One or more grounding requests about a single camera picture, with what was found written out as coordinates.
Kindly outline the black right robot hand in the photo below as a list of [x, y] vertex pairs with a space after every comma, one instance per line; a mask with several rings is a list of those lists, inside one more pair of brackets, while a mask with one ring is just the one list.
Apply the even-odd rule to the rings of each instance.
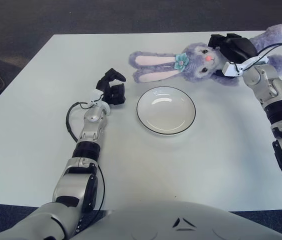
[[228, 61], [235, 64], [242, 64], [258, 55], [257, 49], [249, 39], [235, 33], [228, 33], [226, 36], [212, 34], [208, 46], [218, 49]]

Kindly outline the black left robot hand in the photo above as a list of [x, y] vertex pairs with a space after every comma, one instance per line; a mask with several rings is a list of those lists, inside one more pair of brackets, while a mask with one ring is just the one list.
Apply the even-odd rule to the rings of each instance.
[[[121, 84], [110, 86], [110, 82], [118, 80]], [[121, 105], [126, 101], [125, 98], [125, 85], [126, 78], [116, 71], [115, 69], [109, 69], [104, 76], [97, 82], [96, 89], [103, 92], [102, 101], [109, 105]]]

